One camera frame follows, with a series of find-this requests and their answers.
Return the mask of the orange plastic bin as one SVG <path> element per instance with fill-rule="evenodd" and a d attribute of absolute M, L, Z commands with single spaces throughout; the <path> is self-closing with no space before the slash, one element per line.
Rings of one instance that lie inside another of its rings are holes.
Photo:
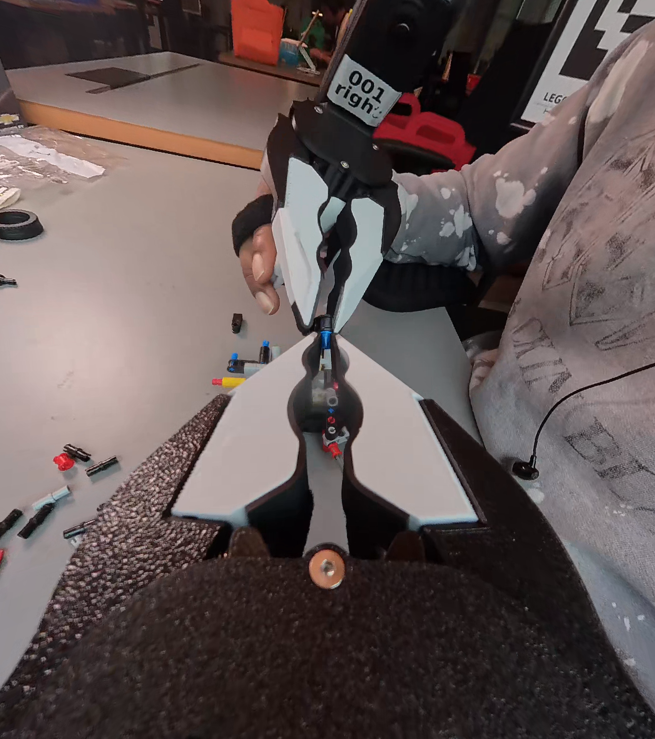
<path fill-rule="evenodd" d="M 269 1 L 231 1 L 234 55 L 277 66 L 285 16 L 281 6 Z"/>

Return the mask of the clear plastic bag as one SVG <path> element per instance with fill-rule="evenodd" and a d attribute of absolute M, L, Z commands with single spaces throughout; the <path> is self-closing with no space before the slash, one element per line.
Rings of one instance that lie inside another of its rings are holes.
<path fill-rule="evenodd" d="M 104 176 L 125 161 L 99 142 L 44 126 L 0 132 L 0 184 L 76 184 Z"/>

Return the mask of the black table mat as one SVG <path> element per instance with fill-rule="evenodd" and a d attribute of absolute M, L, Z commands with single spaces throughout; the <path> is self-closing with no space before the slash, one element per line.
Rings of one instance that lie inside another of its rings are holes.
<path fill-rule="evenodd" d="M 173 75 L 178 72 L 184 72 L 199 66 L 199 63 L 195 63 L 186 65 L 184 67 L 168 69 L 162 72 L 155 73 L 144 73 L 136 70 L 122 69 L 119 67 L 105 67 L 98 69 L 88 69 L 79 72 L 68 72 L 65 76 L 72 79 L 97 83 L 97 87 L 87 90 L 87 93 L 97 95 L 116 89 L 132 87 L 143 82 L 159 79 L 164 76 Z"/>

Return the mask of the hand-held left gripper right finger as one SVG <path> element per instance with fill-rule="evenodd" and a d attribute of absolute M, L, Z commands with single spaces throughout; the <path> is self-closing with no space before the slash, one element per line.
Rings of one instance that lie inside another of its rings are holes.
<path fill-rule="evenodd" d="M 348 431 L 341 502 L 348 548 L 379 558 L 398 534 L 486 527 L 441 435 L 450 417 L 344 338 L 334 335 L 336 408 Z"/>

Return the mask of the red plastic object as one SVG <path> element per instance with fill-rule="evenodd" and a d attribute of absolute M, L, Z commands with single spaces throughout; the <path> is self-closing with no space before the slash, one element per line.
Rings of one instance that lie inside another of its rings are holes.
<path fill-rule="evenodd" d="M 414 93 L 399 98 L 373 139 L 388 153 L 398 173 L 422 175 L 460 170 L 472 161 L 477 150 L 466 140 L 461 124 L 421 111 Z"/>

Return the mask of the black office chair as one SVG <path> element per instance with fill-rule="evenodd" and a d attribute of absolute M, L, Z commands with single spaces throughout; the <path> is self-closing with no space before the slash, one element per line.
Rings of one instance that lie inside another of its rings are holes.
<path fill-rule="evenodd" d="M 392 313 L 445 309 L 461 341 L 501 331 L 517 307 L 488 297 L 496 275 L 473 278 L 462 269 L 422 263 L 384 261 L 363 300 Z"/>

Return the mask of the person's right forearm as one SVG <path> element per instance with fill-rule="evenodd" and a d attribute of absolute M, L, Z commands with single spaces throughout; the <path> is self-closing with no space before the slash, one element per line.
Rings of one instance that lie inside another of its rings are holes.
<path fill-rule="evenodd" d="M 460 171 L 395 172 L 401 223 L 384 261 L 469 273 L 526 262 L 578 167 L 567 157 L 499 153 Z"/>

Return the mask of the scattered small brick pieces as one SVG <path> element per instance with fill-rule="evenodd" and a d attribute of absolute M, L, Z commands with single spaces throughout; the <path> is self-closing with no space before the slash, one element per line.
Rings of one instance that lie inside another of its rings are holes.
<path fill-rule="evenodd" d="M 119 465 L 119 457 L 116 455 L 94 461 L 92 455 L 83 447 L 73 444 L 65 444 L 59 454 L 53 458 L 53 464 L 61 473 L 72 471 L 79 466 L 82 474 L 87 478 L 100 475 Z M 40 497 L 35 502 L 25 507 L 16 507 L 9 511 L 0 520 L 0 541 L 13 531 L 21 522 L 22 527 L 17 531 L 17 537 L 27 541 L 38 531 L 48 517 L 55 511 L 59 504 L 64 503 L 72 497 L 73 491 L 69 484 Z M 6 550 L 0 548 L 0 568 L 5 559 Z"/>

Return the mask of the black rubber toy tire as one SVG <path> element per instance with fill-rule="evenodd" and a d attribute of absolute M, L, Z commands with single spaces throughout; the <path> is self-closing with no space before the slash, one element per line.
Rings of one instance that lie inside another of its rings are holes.
<path fill-rule="evenodd" d="M 26 241 L 44 232 L 44 226 L 34 212 L 19 208 L 0 210 L 1 241 Z"/>

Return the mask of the black white printed board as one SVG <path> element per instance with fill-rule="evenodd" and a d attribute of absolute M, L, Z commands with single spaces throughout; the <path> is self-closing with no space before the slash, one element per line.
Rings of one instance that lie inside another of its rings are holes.
<path fill-rule="evenodd" d="M 655 1 L 566 1 L 511 119 L 530 129 L 581 89 L 627 37 L 655 19 Z"/>

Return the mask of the person's right hand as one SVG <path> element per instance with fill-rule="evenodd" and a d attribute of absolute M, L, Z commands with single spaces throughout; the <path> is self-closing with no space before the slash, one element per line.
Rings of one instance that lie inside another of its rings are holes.
<path fill-rule="evenodd" d="M 271 281 L 276 258 L 271 224 L 260 226 L 240 247 L 243 278 L 257 305 L 268 316 L 273 316 L 279 309 L 279 295 Z"/>

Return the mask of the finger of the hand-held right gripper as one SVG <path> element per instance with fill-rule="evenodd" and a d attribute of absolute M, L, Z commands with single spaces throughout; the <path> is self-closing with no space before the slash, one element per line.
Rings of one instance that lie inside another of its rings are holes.
<path fill-rule="evenodd" d="M 338 334 L 355 312 L 381 261 L 384 208 L 369 197 L 351 199 L 331 231 L 326 287 L 319 314 L 331 318 Z"/>
<path fill-rule="evenodd" d="M 288 159 L 284 198 L 274 216 L 277 263 L 298 330 L 308 335 L 316 317 L 323 269 L 319 252 L 324 234 L 321 213 L 329 203 L 328 186 L 308 163 Z"/>

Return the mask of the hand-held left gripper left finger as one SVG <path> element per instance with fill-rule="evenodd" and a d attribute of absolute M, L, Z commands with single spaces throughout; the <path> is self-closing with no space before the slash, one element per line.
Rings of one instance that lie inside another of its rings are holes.
<path fill-rule="evenodd" d="M 295 410 L 311 379 L 306 337 L 226 395 L 226 404 L 172 499 L 172 517 L 258 530 L 272 557 L 300 558 L 314 510 Z"/>

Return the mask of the person's grey printed sweatshirt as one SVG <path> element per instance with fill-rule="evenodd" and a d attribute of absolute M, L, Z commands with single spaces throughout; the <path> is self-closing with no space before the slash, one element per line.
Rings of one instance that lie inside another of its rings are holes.
<path fill-rule="evenodd" d="M 471 401 L 488 450 L 563 540 L 655 712 L 655 20 L 528 134 L 467 171 L 506 264 L 531 257 Z"/>

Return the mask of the toy brick engine model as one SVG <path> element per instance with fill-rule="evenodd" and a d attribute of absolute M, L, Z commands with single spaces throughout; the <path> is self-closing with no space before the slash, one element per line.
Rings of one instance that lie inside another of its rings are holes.
<path fill-rule="evenodd" d="M 280 356 L 280 348 L 264 341 L 259 350 L 259 360 L 240 359 L 233 353 L 226 373 L 221 378 L 213 378 L 212 386 L 233 389 L 244 383 L 249 377 L 258 373 L 268 364 L 272 364 Z M 333 353 L 321 354 L 319 351 L 318 370 L 312 380 L 311 399 L 319 414 L 324 417 L 322 423 L 322 449 L 329 454 L 342 468 L 344 466 L 344 450 L 350 438 L 348 428 L 339 418 L 339 384 L 334 376 Z"/>

